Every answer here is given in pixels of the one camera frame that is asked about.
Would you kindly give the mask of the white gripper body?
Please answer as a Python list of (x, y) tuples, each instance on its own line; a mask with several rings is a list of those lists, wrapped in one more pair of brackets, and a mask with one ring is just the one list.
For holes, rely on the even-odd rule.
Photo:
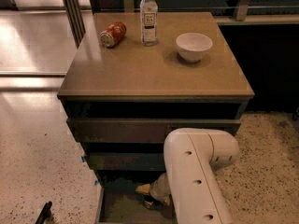
[(161, 203), (163, 203), (166, 197), (170, 197), (171, 190), (166, 173), (161, 174), (159, 178), (150, 185), (149, 194)]

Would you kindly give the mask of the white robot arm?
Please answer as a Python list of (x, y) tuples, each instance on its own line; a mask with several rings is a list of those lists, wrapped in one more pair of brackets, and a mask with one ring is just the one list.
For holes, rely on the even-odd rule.
[(214, 172), (233, 164), (236, 139), (221, 130), (180, 128), (164, 141), (165, 173), (135, 191), (173, 204), (178, 224), (232, 224)]

